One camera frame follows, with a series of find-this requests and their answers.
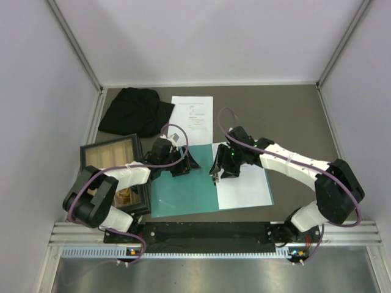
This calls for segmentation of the teal plastic file folder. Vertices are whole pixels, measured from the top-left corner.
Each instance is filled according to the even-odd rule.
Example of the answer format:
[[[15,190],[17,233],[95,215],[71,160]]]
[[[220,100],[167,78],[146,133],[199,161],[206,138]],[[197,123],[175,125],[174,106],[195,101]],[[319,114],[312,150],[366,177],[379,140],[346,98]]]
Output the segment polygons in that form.
[[[152,181],[152,217],[217,212],[217,188],[209,174],[217,152],[218,143],[189,147],[191,155],[201,166],[187,175],[173,177],[162,172]]]

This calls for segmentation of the metal folder clip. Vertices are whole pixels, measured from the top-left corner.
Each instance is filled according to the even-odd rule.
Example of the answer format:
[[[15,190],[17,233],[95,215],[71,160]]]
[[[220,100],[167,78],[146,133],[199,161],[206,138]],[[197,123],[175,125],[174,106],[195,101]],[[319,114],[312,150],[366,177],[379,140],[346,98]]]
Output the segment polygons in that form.
[[[212,178],[213,184],[216,186],[216,184],[219,183],[219,174],[218,173],[212,174],[211,178]]]

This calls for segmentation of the white printed paper sheet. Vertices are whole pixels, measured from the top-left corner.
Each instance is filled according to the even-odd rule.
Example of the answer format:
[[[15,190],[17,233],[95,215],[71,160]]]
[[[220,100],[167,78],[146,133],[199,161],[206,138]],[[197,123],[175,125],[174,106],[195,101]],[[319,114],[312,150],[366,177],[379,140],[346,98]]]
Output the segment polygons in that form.
[[[219,174],[217,202],[219,210],[272,206],[273,195],[266,171],[256,165],[244,164],[237,178],[222,179]]]

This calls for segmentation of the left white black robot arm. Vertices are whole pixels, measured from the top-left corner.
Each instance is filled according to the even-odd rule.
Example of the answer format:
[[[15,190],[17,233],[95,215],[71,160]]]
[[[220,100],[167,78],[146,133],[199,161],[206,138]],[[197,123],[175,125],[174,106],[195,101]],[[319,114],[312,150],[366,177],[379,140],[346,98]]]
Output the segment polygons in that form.
[[[62,207],[68,219],[89,228],[116,230],[125,242],[138,237],[132,215],[113,206],[115,194],[158,178],[163,171],[173,177],[187,175],[201,166],[191,156],[188,146],[178,146],[174,135],[157,138],[140,162],[99,169],[87,166],[65,197]]]

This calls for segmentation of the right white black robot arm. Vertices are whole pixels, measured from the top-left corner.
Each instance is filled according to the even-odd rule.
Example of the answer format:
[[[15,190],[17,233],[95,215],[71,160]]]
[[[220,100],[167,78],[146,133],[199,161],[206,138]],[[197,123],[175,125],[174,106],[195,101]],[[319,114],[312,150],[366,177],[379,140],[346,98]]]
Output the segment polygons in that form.
[[[362,219],[359,204],[365,192],[349,164],[336,159],[318,161],[281,147],[266,138],[254,140],[243,127],[226,135],[227,142],[217,147],[210,175],[237,178],[244,164],[275,171],[303,183],[315,193],[315,200],[295,210],[284,223],[289,240],[297,242],[308,230],[324,223],[344,226],[352,212]]]

